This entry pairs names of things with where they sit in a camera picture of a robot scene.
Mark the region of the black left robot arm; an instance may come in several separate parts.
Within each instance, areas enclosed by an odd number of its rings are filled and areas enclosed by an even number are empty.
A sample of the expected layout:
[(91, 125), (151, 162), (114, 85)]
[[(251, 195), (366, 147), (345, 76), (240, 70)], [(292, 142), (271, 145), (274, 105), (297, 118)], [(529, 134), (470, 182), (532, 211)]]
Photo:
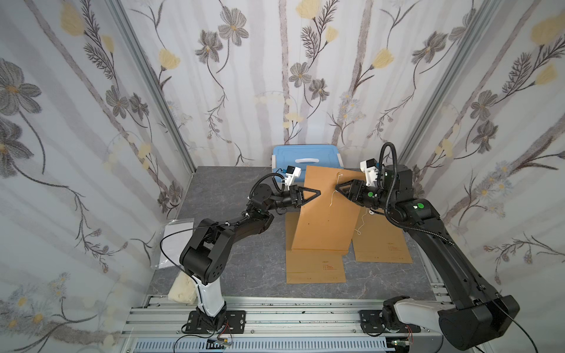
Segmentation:
[(258, 183), (250, 191), (247, 207), (240, 217), (226, 222), (202, 220), (180, 255), (180, 265), (197, 285), (197, 313), (212, 325), (222, 324), (227, 304), (222, 296), (220, 276), (232, 246), (265, 232), (275, 218), (273, 210), (300, 208), (320, 196), (320, 191), (303, 186), (273, 191), (271, 186)]

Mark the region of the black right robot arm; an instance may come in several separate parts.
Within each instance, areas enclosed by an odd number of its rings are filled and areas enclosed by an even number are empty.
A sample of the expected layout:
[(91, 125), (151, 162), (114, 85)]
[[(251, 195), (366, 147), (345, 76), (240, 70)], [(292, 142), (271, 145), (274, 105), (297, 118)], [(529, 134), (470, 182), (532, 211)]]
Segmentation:
[(451, 303), (416, 301), (407, 296), (383, 303), (381, 323), (398, 331), (412, 324), (440, 332), (456, 349), (470, 349), (502, 337), (519, 313), (511, 296), (501, 296), (453, 242), (432, 204), (416, 198), (412, 171), (386, 166), (376, 185), (353, 179), (335, 187), (341, 195), (368, 209), (381, 209), (387, 220), (407, 232), (439, 273)]

